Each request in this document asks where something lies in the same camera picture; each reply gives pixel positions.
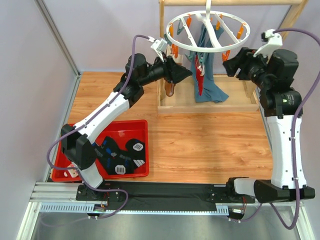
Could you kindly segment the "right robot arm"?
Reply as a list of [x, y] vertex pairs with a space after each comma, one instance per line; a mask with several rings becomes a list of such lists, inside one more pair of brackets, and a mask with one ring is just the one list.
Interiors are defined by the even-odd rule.
[[299, 149], [303, 111], [298, 107], [302, 97], [291, 86], [299, 66], [297, 55], [277, 49], [264, 57], [243, 47], [223, 66], [229, 77], [251, 81], [260, 89], [259, 102], [269, 126], [273, 158], [271, 179], [232, 177], [228, 187], [234, 194], [255, 197], [260, 203], [315, 198], [315, 189], [307, 185], [304, 176]]

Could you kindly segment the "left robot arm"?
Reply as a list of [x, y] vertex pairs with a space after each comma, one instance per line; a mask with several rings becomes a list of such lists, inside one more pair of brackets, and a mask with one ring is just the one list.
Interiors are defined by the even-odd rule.
[[108, 194], [96, 160], [119, 160], [118, 155], [106, 152], [106, 147], [94, 145], [102, 131], [143, 96], [145, 85], [160, 79], [177, 84], [191, 75], [189, 69], [177, 64], [171, 56], [160, 54], [150, 64], [143, 54], [134, 53], [128, 59], [125, 73], [107, 99], [83, 120], [62, 127], [61, 151], [75, 165], [83, 181], [80, 190], [86, 197], [101, 200]]

